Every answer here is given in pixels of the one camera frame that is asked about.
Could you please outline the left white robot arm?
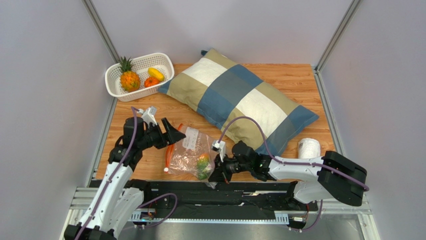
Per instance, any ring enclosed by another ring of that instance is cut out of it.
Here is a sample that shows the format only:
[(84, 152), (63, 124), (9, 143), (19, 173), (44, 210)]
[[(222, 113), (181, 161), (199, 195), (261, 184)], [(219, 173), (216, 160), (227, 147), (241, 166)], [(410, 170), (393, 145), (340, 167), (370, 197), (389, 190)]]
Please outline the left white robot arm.
[(152, 197), (150, 182), (130, 180), (143, 151), (151, 147), (162, 149), (186, 137), (166, 118), (161, 121), (165, 132), (141, 117), (126, 119), (123, 135), (109, 154), (105, 175), (93, 200), (78, 223), (65, 228), (64, 239), (118, 239), (133, 212)]

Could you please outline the yellow fake corn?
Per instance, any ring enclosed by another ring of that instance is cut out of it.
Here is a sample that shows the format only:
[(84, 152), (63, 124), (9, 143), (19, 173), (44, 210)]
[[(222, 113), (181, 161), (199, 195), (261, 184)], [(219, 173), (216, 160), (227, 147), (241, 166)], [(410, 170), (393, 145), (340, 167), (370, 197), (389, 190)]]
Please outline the yellow fake corn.
[(160, 82), (163, 82), (165, 80), (165, 76), (156, 68), (150, 67), (148, 69), (148, 74), (150, 77), (156, 78)]

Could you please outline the blue beige checked pillow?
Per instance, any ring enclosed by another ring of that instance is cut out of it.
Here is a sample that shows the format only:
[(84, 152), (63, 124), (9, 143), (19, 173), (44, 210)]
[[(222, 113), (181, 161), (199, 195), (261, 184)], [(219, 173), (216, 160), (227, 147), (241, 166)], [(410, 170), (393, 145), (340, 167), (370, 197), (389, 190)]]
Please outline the blue beige checked pillow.
[(280, 156), (319, 117), (215, 49), (159, 88), (234, 142)]

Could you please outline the orange fake pumpkin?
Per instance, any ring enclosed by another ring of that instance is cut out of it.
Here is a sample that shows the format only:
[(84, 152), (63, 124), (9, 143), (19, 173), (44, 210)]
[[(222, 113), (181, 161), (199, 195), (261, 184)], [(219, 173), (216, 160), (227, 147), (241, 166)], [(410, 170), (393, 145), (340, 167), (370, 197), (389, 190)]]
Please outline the orange fake pumpkin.
[(159, 79), (157, 79), (157, 78), (155, 78), (153, 76), (150, 76), (150, 77), (148, 77), (148, 78), (145, 79), (143, 85), (144, 85), (145, 88), (149, 88), (149, 87), (158, 85), (159, 83), (160, 83)]

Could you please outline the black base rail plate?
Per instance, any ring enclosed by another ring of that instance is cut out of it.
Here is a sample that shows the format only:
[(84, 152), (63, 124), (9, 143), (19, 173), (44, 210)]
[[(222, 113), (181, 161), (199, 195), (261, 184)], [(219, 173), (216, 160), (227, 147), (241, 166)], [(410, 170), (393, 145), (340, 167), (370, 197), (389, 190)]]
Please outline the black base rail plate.
[(278, 224), (306, 229), (310, 215), (320, 217), (323, 205), (297, 201), (295, 183), (232, 182), (210, 188), (202, 182), (132, 179), (125, 188), (142, 190), (143, 200), (131, 210), (137, 226), (158, 223)]

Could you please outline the clear orange zip bag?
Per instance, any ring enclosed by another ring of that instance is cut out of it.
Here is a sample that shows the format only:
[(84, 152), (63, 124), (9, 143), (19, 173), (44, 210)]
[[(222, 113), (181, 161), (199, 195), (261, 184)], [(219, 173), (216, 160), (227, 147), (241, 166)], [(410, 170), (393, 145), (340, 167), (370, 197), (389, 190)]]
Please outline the clear orange zip bag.
[[(214, 139), (208, 134), (184, 124), (180, 124), (177, 130), (184, 133), (186, 138), (167, 147), (163, 171), (171, 175), (191, 174), (197, 178), (196, 162), (200, 155), (209, 154), (211, 175), (215, 169), (216, 152), (211, 150)], [(208, 178), (204, 180), (197, 178), (197, 180), (215, 189), (218, 183), (208, 182)]]

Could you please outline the white plastic basket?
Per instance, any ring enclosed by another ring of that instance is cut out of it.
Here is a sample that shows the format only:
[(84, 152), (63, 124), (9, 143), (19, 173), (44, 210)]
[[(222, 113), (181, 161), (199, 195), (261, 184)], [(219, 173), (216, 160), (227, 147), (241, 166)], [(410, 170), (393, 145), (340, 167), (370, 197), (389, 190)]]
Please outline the white plastic basket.
[[(132, 71), (138, 75), (140, 80), (137, 90), (129, 92), (123, 88), (121, 84), (121, 65), (119, 63), (110, 66), (104, 75), (107, 92), (121, 102), (130, 102), (156, 94), (159, 88), (169, 82), (175, 75), (171, 59), (168, 55), (161, 52), (135, 57), (130, 61)], [(155, 85), (145, 86), (146, 79), (150, 77), (150, 68), (158, 70), (164, 76), (164, 80)]]

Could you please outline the fake mango green orange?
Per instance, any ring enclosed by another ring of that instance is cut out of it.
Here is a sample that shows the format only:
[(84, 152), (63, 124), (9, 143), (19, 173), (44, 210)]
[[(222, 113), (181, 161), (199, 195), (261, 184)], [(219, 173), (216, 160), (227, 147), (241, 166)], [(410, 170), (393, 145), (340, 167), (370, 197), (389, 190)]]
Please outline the fake mango green orange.
[(210, 155), (204, 153), (199, 156), (196, 161), (196, 176), (199, 180), (207, 179), (211, 174), (212, 168), (210, 163)]

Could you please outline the fake pineapple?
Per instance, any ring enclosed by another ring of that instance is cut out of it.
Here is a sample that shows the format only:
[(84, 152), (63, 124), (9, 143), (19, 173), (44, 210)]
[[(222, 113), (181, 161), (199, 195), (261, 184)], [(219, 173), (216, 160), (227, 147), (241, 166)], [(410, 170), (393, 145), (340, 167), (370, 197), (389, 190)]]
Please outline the fake pineapple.
[(121, 87), (129, 93), (137, 91), (141, 86), (141, 80), (139, 75), (133, 71), (133, 60), (121, 56), (118, 63), (121, 72)]

